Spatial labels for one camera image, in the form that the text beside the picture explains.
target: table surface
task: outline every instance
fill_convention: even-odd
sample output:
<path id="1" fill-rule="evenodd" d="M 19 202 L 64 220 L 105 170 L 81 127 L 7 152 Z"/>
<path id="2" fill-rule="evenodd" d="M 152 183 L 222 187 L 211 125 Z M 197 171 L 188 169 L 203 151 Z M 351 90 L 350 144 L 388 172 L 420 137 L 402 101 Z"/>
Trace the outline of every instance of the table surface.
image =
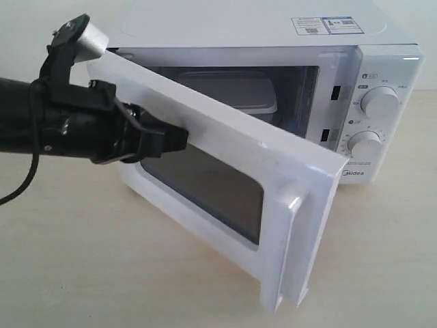
<path id="1" fill-rule="evenodd" d="M 120 182 L 42 158 L 0 208 L 1 327 L 437 327 L 437 92 L 415 92 L 378 179 L 340 186 L 298 309 Z M 0 156 L 0 191 L 28 155 Z"/>

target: microwave oven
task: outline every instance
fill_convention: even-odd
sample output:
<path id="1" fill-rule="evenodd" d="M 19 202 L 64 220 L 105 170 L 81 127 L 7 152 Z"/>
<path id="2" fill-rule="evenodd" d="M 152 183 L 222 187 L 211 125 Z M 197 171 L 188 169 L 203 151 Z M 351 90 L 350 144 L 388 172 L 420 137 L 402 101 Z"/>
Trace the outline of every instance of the microwave oven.
<path id="1" fill-rule="evenodd" d="M 121 179 L 258 279 L 266 309 L 298 305 L 337 185 L 378 173 L 419 46 L 361 0 L 136 0 L 109 37 L 90 77 L 189 131 Z"/>

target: power knob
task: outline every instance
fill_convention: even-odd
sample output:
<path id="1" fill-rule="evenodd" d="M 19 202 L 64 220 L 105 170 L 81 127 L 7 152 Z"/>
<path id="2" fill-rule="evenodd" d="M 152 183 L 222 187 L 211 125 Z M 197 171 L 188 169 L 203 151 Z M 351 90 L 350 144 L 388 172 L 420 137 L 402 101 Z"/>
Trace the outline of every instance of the power knob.
<path id="1" fill-rule="evenodd" d="M 390 87 L 377 87 L 370 90 L 361 100 L 361 109 L 371 119 L 379 120 L 396 115 L 399 99 Z"/>
<path id="2" fill-rule="evenodd" d="M 357 133 L 348 142 L 349 151 L 358 159 L 370 160 L 379 154 L 381 148 L 379 136 L 371 131 Z"/>

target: microwave door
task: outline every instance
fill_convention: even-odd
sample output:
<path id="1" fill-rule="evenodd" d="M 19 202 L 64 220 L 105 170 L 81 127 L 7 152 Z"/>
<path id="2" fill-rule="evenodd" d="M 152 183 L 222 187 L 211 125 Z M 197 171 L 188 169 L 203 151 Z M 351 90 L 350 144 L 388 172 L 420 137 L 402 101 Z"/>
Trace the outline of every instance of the microwave door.
<path id="1" fill-rule="evenodd" d="M 258 279 L 265 308 L 298 305 L 347 159 L 116 54 L 88 70 L 189 131 L 186 150 L 120 163 L 121 179 Z"/>

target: control panel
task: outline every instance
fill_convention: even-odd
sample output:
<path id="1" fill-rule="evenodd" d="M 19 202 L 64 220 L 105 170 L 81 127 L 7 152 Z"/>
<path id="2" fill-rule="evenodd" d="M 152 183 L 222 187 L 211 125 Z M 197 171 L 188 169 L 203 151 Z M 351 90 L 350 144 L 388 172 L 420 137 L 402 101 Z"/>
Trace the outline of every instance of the control panel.
<path id="1" fill-rule="evenodd" d="M 350 158 L 340 183 L 375 179 L 423 61 L 414 44 L 357 51 L 361 67 L 337 144 L 337 152 Z"/>

